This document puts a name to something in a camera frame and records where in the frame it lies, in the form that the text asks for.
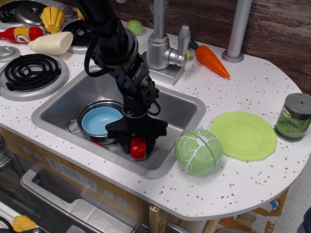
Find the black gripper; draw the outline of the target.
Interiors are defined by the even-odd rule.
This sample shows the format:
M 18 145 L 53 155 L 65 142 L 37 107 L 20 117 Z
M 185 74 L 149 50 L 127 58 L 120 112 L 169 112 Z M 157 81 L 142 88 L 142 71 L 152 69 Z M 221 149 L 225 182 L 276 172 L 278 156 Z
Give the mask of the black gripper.
M 122 119 L 106 125 L 108 138 L 116 138 L 125 153 L 130 153 L 131 140 L 144 138 L 146 141 L 146 153 L 153 151 L 156 140 L 160 136 L 167 135 L 168 123 L 144 115 L 138 118 L 124 116 Z

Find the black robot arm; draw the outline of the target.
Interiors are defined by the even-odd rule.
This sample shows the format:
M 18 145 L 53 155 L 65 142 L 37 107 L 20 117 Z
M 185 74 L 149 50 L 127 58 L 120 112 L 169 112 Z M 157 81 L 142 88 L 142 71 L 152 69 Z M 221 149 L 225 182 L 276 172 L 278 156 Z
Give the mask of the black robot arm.
M 117 139 L 133 159 L 144 159 L 153 150 L 156 139 L 167 134 L 168 124 L 148 113 L 152 104 L 159 106 L 156 101 L 159 90 L 138 52 L 137 38 L 124 28 L 109 1 L 76 0 L 74 3 L 92 35 L 85 57 L 85 71 L 93 60 L 101 70 L 88 72 L 88 75 L 98 77 L 108 73 L 115 78 L 123 97 L 124 116 L 106 125 L 108 138 Z

